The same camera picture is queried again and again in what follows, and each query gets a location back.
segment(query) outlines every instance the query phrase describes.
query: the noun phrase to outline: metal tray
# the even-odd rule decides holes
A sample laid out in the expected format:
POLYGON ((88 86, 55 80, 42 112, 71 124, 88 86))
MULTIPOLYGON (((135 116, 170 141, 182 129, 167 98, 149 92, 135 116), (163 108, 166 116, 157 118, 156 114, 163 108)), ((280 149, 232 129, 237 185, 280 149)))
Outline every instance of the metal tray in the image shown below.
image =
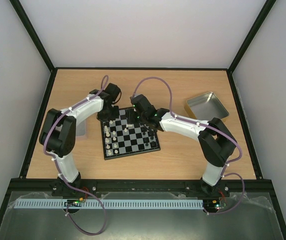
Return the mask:
POLYGON ((212 120, 212 118, 225 119, 229 112, 220 102, 214 92, 208 92, 200 96, 193 97, 186 101, 188 108, 196 119, 212 120))

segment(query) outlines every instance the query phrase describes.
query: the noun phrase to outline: purple cable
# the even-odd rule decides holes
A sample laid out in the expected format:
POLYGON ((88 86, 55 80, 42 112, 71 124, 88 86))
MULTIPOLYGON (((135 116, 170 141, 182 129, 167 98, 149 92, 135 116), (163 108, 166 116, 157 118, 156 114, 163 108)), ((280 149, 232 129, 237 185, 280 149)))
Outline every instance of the purple cable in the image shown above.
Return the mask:
POLYGON ((241 177, 240 174, 235 173, 235 172, 228 173, 228 174, 226 174, 224 177, 227 177, 227 176, 230 176, 230 175, 237 175, 237 176, 241 179, 241 182, 242 182, 242 193, 241 193, 241 197, 239 198, 238 202, 237 202, 233 207, 231 207, 230 209, 228 209, 228 210, 226 210, 226 211, 208 212, 208 211, 204 208, 203 210, 204 210, 204 212, 206 212, 207 215, 226 214, 226 213, 232 211, 233 209, 235 209, 235 208, 236 208, 238 205, 240 205, 240 203, 242 202, 243 196, 244 196, 244 194, 245 194, 245 184, 244 184, 244 180, 243 180, 243 178, 241 177))
MULTIPOLYGON (((58 125, 58 123, 60 122, 60 120, 61 120, 66 114, 68 114, 69 112, 71 112, 73 109, 75 109, 75 108, 77 108, 78 106, 80 106, 80 105, 86 103, 87 101, 90 101, 90 100, 96 98, 96 97, 103 91, 103 89, 105 89, 105 87, 106 87, 107 84, 108 84, 108 81, 109 81, 109 76, 108 76, 108 75, 105 75, 105 76, 103 77, 102 81, 101 81, 101 89, 100 89, 95 95, 91 96, 89 99, 85 98, 85 99, 83 99, 82 101, 79 101, 78 103, 76 103, 75 105, 73 105, 73 106, 71 107, 71 110, 70 110, 70 109, 66 110, 65 112, 63 112, 63 113, 61 114, 61 116, 59 116, 59 117, 57 118, 57 120, 54 122, 54 124, 52 125, 52 127, 51 127, 50 130, 48 131, 48 134, 47 134, 47 136, 46 136, 46 138, 45 138, 45 141, 44 141, 43 152, 44 152, 45 155, 51 156, 51 157, 54 158, 54 159, 56 158, 56 156, 55 156, 53 153, 47 152, 47 145, 48 145, 48 142, 49 142, 49 139, 50 139, 51 134, 53 133, 55 127, 58 125)), ((82 190, 82 189, 79 189, 79 188, 76 188, 76 187, 71 186, 71 185, 68 183, 67 179, 66 179, 66 178, 64 177, 64 175, 62 174, 61 169, 60 169, 59 164, 58 164, 58 162, 57 162, 56 159, 54 160, 54 163, 55 163, 55 166, 56 166, 56 169, 57 169, 58 173, 60 174, 60 177, 62 178, 62 180, 64 181, 64 183, 65 183, 70 189, 75 190, 75 191, 78 191, 78 192, 81 192, 81 193, 84 193, 84 194, 87 194, 87 195, 93 197, 95 200, 98 201, 98 203, 101 205, 101 207, 102 207, 102 209, 103 209, 103 212, 104 212, 104 223, 103 223, 102 228, 101 228, 98 232, 91 233, 91 232, 88 232, 88 231, 83 230, 82 228, 80 228, 80 227, 76 224, 76 222, 72 219, 72 217, 70 216, 70 214, 69 214, 69 212, 68 212, 69 206, 67 206, 67 208, 66 208, 66 210, 65 210, 67 216, 72 220, 73 225, 74 225, 81 233, 83 233, 83 234, 85 234, 85 235, 88 235, 88 236, 95 236, 95 235, 101 234, 101 233, 104 231, 104 229, 105 229, 105 227, 106 227, 106 224, 107 224, 107 220, 108 220, 108 218, 107 218, 107 211, 106 211, 106 209, 104 208, 103 203, 102 203, 101 200, 100 200, 98 197, 96 197, 94 194, 92 194, 92 193, 90 193, 90 192, 88 192, 88 191, 84 191, 84 190, 82 190)))
MULTIPOLYGON (((139 86, 140 86, 144 81, 149 80, 149 79, 160 80, 162 83, 164 83, 164 84, 167 86, 167 89, 168 89, 168 91, 169 91, 169 113, 171 114, 171 116, 172 116, 173 118, 178 119, 178 120, 181 120, 181 121, 184 121, 184 122, 189 123, 189 124, 197 124, 197 121, 193 121, 193 120, 189 120, 189 119, 185 119, 185 118, 176 116, 176 115, 172 112, 172 98, 173 98, 173 97, 172 97, 171 87, 170 87, 170 85, 169 85, 165 80, 163 80, 163 79, 160 78, 160 77, 150 76, 150 77, 146 77, 146 78, 142 79, 142 80, 137 84, 137 86, 136 86, 136 88, 135 88, 135 90, 134 90, 134 93, 133 93, 133 95, 132 95, 132 98, 135 97, 135 94, 136 94, 136 92, 137 92, 139 86)), ((237 147, 237 149, 239 150, 239 156, 238 156, 237 158, 234 158, 234 159, 231 159, 231 160, 226 161, 226 163, 225 163, 225 165, 224 165, 224 167, 223 167, 223 169, 222 169, 222 172, 221 172, 221 174, 220 174, 221 177, 222 177, 222 175, 224 174, 224 172, 225 172, 225 170, 226 170, 228 164, 229 164, 229 163, 232 163, 232 162, 235 162, 235 161, 239 160, 239 159, 242 157, 242 155, 243 155, 242 149, 241 149, 240 145, 239 145, 233 138, 231 138, 230 136, 226 135, 224 132, 222 132, 222 131, 220 131, 220 130, 218 130, 218 129, 212 127, 212 126, 203 124, 203 123, 199 123, 199 125, 202 126, 202 127, 211 129, 211 130, 217 132, 218 134, 224 136, 225 138, 227 138, 228 140, 230 140, 230 141, 237 147)))

